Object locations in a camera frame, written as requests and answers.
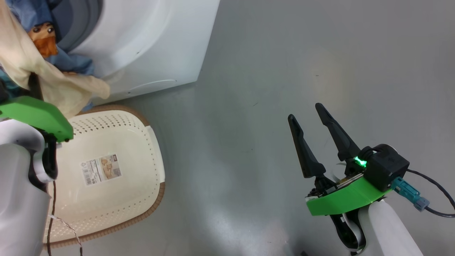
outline electrical wire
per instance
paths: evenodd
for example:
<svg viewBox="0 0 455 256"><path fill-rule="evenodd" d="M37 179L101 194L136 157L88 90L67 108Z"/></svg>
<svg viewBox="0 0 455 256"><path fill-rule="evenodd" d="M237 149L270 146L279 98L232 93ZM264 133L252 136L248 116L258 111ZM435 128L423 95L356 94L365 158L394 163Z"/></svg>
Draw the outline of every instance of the electrical wire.
<svg viewBox="0 0 455 256"><path fill-rule="evenodd" d="M77 243L79 244L80 248L79 248L79 252L81 253L81 256L82 256L82 244L81 244L81 240L79 239L79 237L77 236L76 234L76 230L74 230L68 223L66 223L64 220L62 220L61 218L59 217L56 217L54 214L56 212L56 202L57 202L57 188L56 188L56 182L53 181L52 184L54 185L54 197L53 197L53 201L52 201L52 212L51 214L49 214L49 217L51 218L51 220L49 221L49 229L47 230L47 254L49 256L52 256L51 254L51 229L52 229L52 223L54 222L54 219L56 220L60 220L61 222L63 222L63 224L65 226L67 226L69 229L71 229L74 233L74 236L76 237L76 240L77 240Z"/></svg>
<svg viewBox="0 0 455 256"><path fill-rule="evenodd" d="M56 213L56 201L57 201L57 189L56 189L56 182L55 180L52 182L52 184L54 185L54 197L53 197L53 201L52 201L52 215L54 215ZM49 229L47 230L47 254L49 256L52 256L51 254L51 229L52 229L52 223L54 222L54 219L51 218L51 220L49 221Z"/></svg>
<svg viewBox="0 0 455 256"><path fill-rule="evenodd" d="M444 193L444 195L447 197L447 199L449 199L450 201L450 204L452 205L452 207L454 208L455 210L455 201L454 199L451 197L451 195L447 192L447 190L445 190L439 183L437 183L434 179L428 177L427 175L425 174L422 174L418 171L414 171L414 170L410 170L408 169L408 172L410 173L413 173L415 175L418 175L424 179L426 179L427 181L431 182L432 184L434 184L436 187L438 187L439 190L442 191L442 193ZM438 216L441 216L441 217L445 217L445 218L455 218L455 214L448 214L448 213L442 213L442 212L438 212L430 207L425 207L425 210L429 211L430 213L434 214L434 215L438 215Z"/></svg>

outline beige cloth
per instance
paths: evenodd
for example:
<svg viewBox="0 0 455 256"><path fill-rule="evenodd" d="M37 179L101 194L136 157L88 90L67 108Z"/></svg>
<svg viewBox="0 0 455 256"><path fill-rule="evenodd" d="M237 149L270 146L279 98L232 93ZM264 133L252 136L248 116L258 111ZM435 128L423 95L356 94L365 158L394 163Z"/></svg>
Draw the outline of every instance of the beige cloth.
<svg viewBox="0 0 455 256"><path fill-rule="evenodd" d="M17 85L28 89L31 72L40 78L44 101L54 104L66 118L87 105L92 93L106 99L110 88L93 76L63 74L38 52L5 0L0 0L0 64Z"/></svg>

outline white laundry basket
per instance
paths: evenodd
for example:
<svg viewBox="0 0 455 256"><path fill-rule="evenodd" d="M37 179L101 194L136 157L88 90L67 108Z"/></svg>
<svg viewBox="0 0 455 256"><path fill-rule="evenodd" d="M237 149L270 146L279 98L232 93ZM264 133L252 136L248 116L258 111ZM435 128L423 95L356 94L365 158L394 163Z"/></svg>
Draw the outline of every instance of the white laundry basket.
<svg viewBox="0 0 455 256"><path fill-rule="evenodd" d="M131 108L110 105L69 121L74 139L57 150L55 216L87 241L152 214L163 198L165 175L147 120ZM60 221L53 222L50 237L53 248L76 243L74 233Z"/></svg>

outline sticker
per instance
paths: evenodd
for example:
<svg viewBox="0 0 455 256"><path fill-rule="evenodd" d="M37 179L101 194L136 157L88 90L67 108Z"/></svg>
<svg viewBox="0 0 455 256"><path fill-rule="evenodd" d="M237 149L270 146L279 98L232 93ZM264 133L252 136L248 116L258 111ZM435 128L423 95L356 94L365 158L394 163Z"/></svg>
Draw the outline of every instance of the sticker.
<svg viewBox="0 0 455 256"><path fill-rule="evenodd" d="M83 162L81 168L87 186L121 177L116 154Z"/></svg>

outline grey floor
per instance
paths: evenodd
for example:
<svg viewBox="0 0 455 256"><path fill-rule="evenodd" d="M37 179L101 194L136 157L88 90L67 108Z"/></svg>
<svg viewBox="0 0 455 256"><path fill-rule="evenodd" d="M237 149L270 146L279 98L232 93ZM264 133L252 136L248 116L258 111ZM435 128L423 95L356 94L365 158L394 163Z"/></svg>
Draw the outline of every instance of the grey floor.
<svg viewBox="0 0 455 256"><path fill-rule="evenodd" d="M301 174L287 124L293 113L316 157L339 172L316 102L360 147L391 144L455 194L454 7L222 0L197 82L119 102L157 134L163 202L140 224L84 243L84 255L347 255L329 218L305 206L313 181ZM432 185L406 178L434 208L451 210ZM424 255L453 254L453 220L419 213L397 195L387 201Z"/></svg>

